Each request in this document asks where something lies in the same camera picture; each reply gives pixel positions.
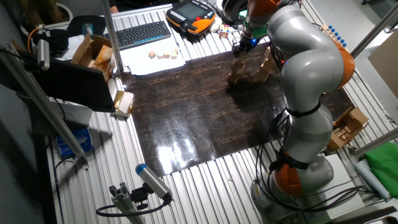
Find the green cloth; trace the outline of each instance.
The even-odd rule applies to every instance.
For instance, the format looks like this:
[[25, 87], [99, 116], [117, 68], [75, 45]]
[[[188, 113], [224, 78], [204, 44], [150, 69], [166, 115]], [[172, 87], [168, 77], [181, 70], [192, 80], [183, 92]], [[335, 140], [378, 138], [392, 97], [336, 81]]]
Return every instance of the green cloth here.
[[398, 198], [398, 146], [387, 142], [369, 151], [365, 158], [372, 173], [380, 180], [391, 196]]

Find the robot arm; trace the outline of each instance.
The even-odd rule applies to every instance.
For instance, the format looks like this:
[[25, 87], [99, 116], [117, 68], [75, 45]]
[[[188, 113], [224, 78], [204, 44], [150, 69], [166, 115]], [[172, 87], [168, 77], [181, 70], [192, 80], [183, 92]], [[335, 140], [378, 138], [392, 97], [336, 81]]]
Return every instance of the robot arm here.
[[[289, 112], [289, 128], [274, 170], [271, 188], [281, 201], [301, 197], [325, 186], [333, 179], [329, 162], [317, 155], [325, 148], [333, 130], [333, 119], [320, 104], [323, 93], [345, 85], [353, 76], [352, 56], [316, 28], [300, 8], [284, 0], [249, 0], [248, 15], [240, 45], [233, 49], [236, 61], [241, 52], [253, 49], [258, 38], [268, 35], [272, 45], [290, 58], [284, 63], [280, 87]], [[267, 26], [261, 36], [258, 31]], [[258, 189], [252, 198], [259, 210], [275, 208]], [[272, 212], [264, 217], [273, 216]]]

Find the metal slotted table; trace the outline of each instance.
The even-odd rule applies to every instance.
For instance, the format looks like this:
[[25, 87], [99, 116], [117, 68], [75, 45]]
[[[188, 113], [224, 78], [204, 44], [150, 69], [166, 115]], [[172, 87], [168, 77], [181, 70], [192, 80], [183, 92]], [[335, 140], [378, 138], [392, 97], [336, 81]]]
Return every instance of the metal slotted table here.
[[[114, 25], [116, 30], [121, 30], [148, 22], [165, 21], [165, 12], [170, 8], [171, 5], [165, 5], [122, 12], [113, 16]], [[311, 22], [324, 23], [309, 1], [304, 1], [302, 11]], [[66, 29], [67, 25], [68, 23], [57, 24], [52, 28]], [[217, 34], [206, 33], [187, 40], [173, 29], [170, 30], [185, 60], [230, 51], [233, 37], [240, 36], [236, 32], [229, 35], [228, 39], [220, 39]], [[118, 77], [110, 79], [108, 83], [112, 94], [116, 90], [123, 90]], [[350, 143], [351, 146], [363, 147], [395, 128], [383, 115], [383, 107], [360, 74], [354, 75], [345, 90], [354, 105], [369, 118], [369, 125]], [[127, 218], [99, 217], [95, 210], [112, 204], [109, 186], [120, 182], [127, 183], [130, 189], [142, 186], [141, 178], [135, 174], [136, 166], [144, 163], [144, 158], [134, 121], [132, 118], [94, 112], [90, 129], [98, 130], [91, 132], [94, 149], [86, 153], [90, 168], [75, 169], [72, 163], [67, 162], [57, 169], [60, 201], [55, 190], [54, 173], [50, 172], [57, 221], [129, 223]], [[280, 141], [266, 144], [267, 153], [263, 158], [266, 166], [275, 159], [272, 149], [280, 146]], [[349, 175], [355, 176], [353, 165], [356, 161], [350, 156], [348, 146], [339, 149], [337, 153]], [[58, 163], [60, 158], [50, 148], [47, 149], [47, 154], [52, 170], [53, 163]], [[246, 149], [162, 177], [173, 192], [174, 202], [158, 212], [144, 215], [146, 223], [261, 223], [261, 216], [250, 197], [250, 185], [255, 177], [255, 160], [255, 150]], [[356, 178], [354, 183], [366, 185], [360, 178]], [[149, 208], [158, 207], [160, 203], [155, 195], [149, 196]]]

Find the white sheet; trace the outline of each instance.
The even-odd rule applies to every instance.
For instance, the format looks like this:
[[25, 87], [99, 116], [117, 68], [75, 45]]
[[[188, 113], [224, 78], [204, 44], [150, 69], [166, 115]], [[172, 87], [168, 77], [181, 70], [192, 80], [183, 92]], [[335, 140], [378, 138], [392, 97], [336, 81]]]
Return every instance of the white sheet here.
[[[129, 67], [133, 75], [148, 75], [171, 68], [178, 68], [185, 65], [185, 61], [178, 52], [177, 59], [171, 59], [171, 52], [178, 48], [173, 37], [158, 40], [142, 46], [122, 50], [121, 58], [125, 67]], [[156, 57], [150, 59], [149, 52], [154, 51]], [[158, 59], [157, 54], [170, 52], [170, 58]]]
[[75, 54], [77, 48], [85, 39], [84, 35], [79, 35], [76, 37], [69, 38], [69, 46], [68, 49], [62, 54], [61, 57], [57, 58], [58, 60], [71, 60], [73, 55]]

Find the black keyboard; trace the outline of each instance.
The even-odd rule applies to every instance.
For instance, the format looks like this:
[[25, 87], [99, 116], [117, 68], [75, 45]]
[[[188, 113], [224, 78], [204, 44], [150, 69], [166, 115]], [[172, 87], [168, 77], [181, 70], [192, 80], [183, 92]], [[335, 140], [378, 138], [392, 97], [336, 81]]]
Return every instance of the black keyboard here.
[[[164, 21], [160, 21], [119, 30], [116, 36], [120, 50], [124, 50], [171, 37], [171, 33]], [[109, 39], [109, 34], [104, 34], [103, 37]]]

